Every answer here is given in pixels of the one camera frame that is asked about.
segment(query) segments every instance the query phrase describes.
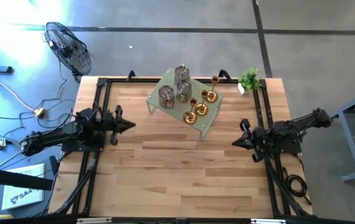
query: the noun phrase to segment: gold candle holder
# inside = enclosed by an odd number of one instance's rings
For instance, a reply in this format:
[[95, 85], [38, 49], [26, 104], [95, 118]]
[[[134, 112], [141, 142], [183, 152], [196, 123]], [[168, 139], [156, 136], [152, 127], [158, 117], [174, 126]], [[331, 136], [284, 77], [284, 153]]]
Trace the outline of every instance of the gold candle holder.
[[194, 124], [197, 121], [197, 115], [192, 111], [192, 109], [197, 104], [197, 100], [195, 98], [191, 98], [189, 102], [191, 109], [190, 111], [185, 112], [185, 114], [183, 115], [183, 120], [187, 124]]
[[198, 116], [204, 116], [208, 113], [208, 106], [204, 104], [204, 100], [208, 97], [208, 91], [202, 90], [201, 91], [202, 103], [196, 105], [196, 114]]
[[208, 91], [208, 96], [207, 96], [207, 101], [209, 103], [213, 103], [217, 101], [217, 93], [214, 91], [214, 88], [216, 84], [219, 82], [219, 77], [217, 76], [212, 77], [211, 82], [212, 82], [212, 90]]

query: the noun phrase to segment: small potted plant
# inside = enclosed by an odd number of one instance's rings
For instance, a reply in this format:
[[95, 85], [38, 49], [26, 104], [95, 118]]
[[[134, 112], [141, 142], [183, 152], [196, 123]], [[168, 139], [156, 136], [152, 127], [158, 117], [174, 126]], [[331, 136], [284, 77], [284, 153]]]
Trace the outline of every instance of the small potted plant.
[[243, 72], [239, 77], [239, 91], [241, 95], [249, 92], [250, 90], [256, 90], [260, 86], [259, 78], [257, 78], [259, 69], [250, 68], [248, 71]]

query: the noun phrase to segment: butcher block tabletop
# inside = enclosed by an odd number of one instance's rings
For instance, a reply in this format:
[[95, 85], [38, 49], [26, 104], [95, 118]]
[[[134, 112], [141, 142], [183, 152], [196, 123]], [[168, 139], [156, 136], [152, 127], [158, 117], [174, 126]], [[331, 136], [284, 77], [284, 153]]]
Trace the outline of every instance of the butcher block tabletop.
[[[98, 78], [82, 78], [75, 112], [92, 107]], [[267, 78], [266, 83], [273, 120], [291, 119], [282, 80]], [[251, 129], [258, 126], [253, 93], [242, 96], [237, 84], [218, 84], [216, 90], [224, 94], [220, 111], [204, 141], [199, 142], [198, 131], [187, 124], [161, 110], [149, 114], [146, 98], [155, 85], [111, 86], [108, 109], [113, 111], [121, 105], [123, 118], [136, 127], [118, 135], [117, 146], [110, 144], [107, 134], [98, 161], [90, 216], [272, 217], [264, 161], [254, 163], [250, 151], [231, 145], [243, 134], [241, 119], [248, 118]], [[262, 93], [259, 95], [267, 128]], [[58, 209], [75, 188], [81, 160], [82, 152], [62, 159], [49, 212]], [[289, 175], [304, 177], [300, 162], [292, 155], [282, 154], [282, 165]], [[86, 192], [85, 187], [80, 211]], [[295, 199], [312, 213], [304, 198]], [[277, 200], [282, 211], [278, 190]]]

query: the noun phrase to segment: gray floor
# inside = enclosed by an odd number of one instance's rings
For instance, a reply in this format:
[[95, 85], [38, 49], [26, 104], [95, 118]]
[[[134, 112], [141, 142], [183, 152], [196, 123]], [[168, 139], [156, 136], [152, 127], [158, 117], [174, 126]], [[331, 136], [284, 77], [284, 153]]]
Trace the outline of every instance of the gray floor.
[[[355, 30], [355, 1], [258, 0], [266, 29]], [[19, 31], [8, 23], [98, 27], [207, 27], [256, 28], [252, 1], [0, 1], [0, 65], [10, 65], [12, 75], [0, 81], [30, 106], [54, 97], [61, 79], [56, 57], [42, 41], [42, 32]], [[238, 76], [258, 67], [264, 77], [257, 34], [171, 34], [76, 32], [88, 45], [93, 62], [90, 75], [162, 75], [169, 67], [185, 63], [195, 75], [211, 76], [221, 68]], [[322, 107], [332, 113], [355, 96], [355, 36], [266, 35], [273, 77], [283, 78], [293, 118]], [[78, 84], [62, 66], [69, 80], [62, 99], [74, 99]], [[47, 107], [56, 102], [48, 102]], [[68, 111], [65, 102], [49, 112], [56, 118]], [[0, 116], [18, 117], [27, 111], [0, 87]], [[19, 126], [1, 121], [0, 134]], [[36, 120], [24, 120], [25, 129], [10, 137], [21, 139], [42, 129]], [[0, 151], [0, 162], [18, 151]], [[59, 149], [48, 149], [31, 163]], [[355, 182], [344, 184], [341, 175], [355, 171], [339, 123], [312, 130], [303, 143], [303, 161], [314, 213], [319, 217], [355, 220]], [[22, 166], [24, 161], [16, 164]]]

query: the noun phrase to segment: metal canister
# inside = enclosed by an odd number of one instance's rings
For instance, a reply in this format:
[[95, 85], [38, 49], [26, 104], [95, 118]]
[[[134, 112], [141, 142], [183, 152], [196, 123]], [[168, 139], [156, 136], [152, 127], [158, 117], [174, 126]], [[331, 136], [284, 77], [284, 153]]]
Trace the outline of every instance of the metal canister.
[[191, 98], [192, 85], [190, 80], [180, 80], [176, 84], [176, 98], [179, 102], [186, 103]]
[[173, 88], [169, 85], [161, 86], [158, 89], [158, 100], [159, 105], [161, 105], [163, 108], [173, 108], [175, 104]]
[[175, 84], [180, 80], [190, 80], [190, 70], [187, 66], [181, 65], [175, 68]]

